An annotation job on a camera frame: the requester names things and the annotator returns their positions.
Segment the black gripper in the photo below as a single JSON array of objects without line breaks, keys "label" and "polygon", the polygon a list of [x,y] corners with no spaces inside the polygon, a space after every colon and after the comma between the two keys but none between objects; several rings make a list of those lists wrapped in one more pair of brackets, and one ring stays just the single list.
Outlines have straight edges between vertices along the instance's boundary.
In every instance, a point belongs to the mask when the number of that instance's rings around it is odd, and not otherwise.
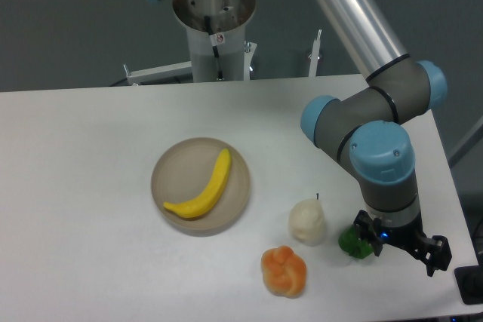
[{"label": "black gripper", "polygon": [[383,245],[388,244],[402,250],[413,250],[412,256],[426,266],[428,277],[436,271],[447,271],[452,259],[449,241],[445,236],[423,235],[421,213],[406,225],[392,227],[383,224],[380,218],[372,219],[365,210],[360,210],[353,222],[355,234],[361,241],[371,245],[374,255],[379,256]]}]

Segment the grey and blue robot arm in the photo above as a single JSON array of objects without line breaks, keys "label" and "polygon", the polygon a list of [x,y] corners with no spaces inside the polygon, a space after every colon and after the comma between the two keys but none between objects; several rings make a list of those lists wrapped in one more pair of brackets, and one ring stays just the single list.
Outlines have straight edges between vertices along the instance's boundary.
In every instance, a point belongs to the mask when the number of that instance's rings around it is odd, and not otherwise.
[{"label": "grey and blue robot arm", "polygon": [[[448,240],[423,232],[415,155],[403,124],[441,104],[445,76],[429,61],[414,61],[372,0],[317,0],[367,87],[346,100],[320,96],[303,110],[306,137],[360,185],[366,208],[357,236],[376,254],[384,245],[406,251],[428,275],[446,270]],[[255,0],[173,0],[177,19],[200,42],[189,44],[194,81],[241,81],[244,26]]]}]

